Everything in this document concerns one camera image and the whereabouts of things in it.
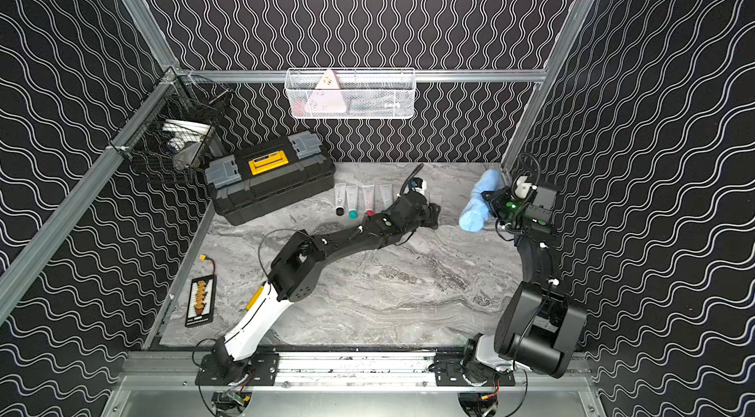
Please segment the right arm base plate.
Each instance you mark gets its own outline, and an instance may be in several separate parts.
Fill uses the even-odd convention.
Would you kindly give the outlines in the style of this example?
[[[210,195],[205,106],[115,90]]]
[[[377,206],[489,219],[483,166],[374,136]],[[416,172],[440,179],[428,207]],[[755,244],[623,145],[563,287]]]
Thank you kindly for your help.
[[[438,353],[428,366],[439,387],[507,388],[515,386],[511,373],[499,372],[460,352]]]

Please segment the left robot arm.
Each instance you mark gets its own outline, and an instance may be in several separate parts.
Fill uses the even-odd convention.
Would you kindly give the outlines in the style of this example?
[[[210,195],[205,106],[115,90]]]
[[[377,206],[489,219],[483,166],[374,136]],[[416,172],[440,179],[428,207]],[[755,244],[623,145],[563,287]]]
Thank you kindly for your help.
[[[419,228],[435,230],[441,210],[422,193],[409,191],[357,226],[320,235],[295,231],[271,262],[271,271],[245,316],[212,347],[215,365],[228,372],[250,358],[278,318],[314,292],[325,267],[357,253],[397,245]]]

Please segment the white tube pink cap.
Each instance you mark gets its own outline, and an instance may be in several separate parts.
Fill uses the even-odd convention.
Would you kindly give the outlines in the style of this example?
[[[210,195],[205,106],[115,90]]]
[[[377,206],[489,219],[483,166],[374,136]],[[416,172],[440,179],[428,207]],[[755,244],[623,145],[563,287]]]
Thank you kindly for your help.
[[[364,204],[365,215],[368,217],[375,214],[375,186],[363,185],[362,186],[362,199]]]

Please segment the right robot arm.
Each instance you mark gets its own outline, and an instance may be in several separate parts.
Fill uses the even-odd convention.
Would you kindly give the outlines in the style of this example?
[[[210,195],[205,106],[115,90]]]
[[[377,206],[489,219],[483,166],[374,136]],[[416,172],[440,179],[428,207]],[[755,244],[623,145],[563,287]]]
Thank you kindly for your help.
[[[551,243],[552,207],[558,189],[527,175],[482,198],[495,216],[498,233],[511,235],[521,259],[522,281],[493,334],[479,336],[472,360],[499,372],[509,364],[561,377],[582,335],[587,313],[562,285]]]

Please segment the blue microfiber cloth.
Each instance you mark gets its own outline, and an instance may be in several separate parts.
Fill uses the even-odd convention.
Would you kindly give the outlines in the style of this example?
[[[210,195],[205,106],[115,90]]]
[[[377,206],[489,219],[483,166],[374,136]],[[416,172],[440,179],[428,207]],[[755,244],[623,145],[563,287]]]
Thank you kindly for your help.
[[[485,223],[491,218],[490,209],[482,194],[501,188],[503,188],[501,173],[496,169],[485,171],[472,188],[469,201],[460,215],[459,227],[467,232],[482,230]]]

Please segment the white tube dark blue cap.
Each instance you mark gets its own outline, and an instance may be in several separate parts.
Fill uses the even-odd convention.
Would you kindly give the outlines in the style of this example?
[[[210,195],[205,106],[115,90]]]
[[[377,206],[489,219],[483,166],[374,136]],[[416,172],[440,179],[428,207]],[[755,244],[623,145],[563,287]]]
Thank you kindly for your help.
[[[442,201],[442,194],[435,191],[430,193],[429,200],[431,204],[436,204],[438,206],[442,206],[442,204],[444,204],[444,201]]]

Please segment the white tube teal cap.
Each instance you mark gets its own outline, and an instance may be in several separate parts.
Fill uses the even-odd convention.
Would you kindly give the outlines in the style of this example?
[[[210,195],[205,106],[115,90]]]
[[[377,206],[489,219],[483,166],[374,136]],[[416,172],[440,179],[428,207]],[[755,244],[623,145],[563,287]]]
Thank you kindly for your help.
[[[383,202],[383,210],[388,210],[395,200],[393,186],[389,183],[381,184],[379,186],[379,195],[381,195],[381,202]]]

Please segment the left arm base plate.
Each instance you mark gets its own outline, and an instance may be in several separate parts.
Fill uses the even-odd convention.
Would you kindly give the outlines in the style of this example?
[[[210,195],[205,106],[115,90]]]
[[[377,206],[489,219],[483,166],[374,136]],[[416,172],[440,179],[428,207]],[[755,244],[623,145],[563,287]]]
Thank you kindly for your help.
[[[220,365],[213,354],[203,357],[195,384],[201,387],[270,387],[275,383],[280,355],[258,352],[241,362]]]

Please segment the white tube green cap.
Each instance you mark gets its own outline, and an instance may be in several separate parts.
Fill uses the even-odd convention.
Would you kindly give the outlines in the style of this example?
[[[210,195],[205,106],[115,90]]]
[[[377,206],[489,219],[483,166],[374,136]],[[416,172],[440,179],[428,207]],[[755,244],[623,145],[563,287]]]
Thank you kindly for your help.
[[[346,186],[346,202],[347,202],[347,211],[348,216],[352,220],[356,220],[358,218],[359,209],[359,187],[356,185],[347,185]]]

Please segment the white tube black cap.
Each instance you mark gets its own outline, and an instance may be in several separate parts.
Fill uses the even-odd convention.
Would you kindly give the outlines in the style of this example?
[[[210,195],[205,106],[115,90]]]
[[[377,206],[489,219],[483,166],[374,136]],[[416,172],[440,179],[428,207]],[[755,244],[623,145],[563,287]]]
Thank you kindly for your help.
[[[334,206],[335,206],[335,213],[341,217],[345,213],[345,204],[346,204],[346,184],[345,183],[336,183],[334,185]]]

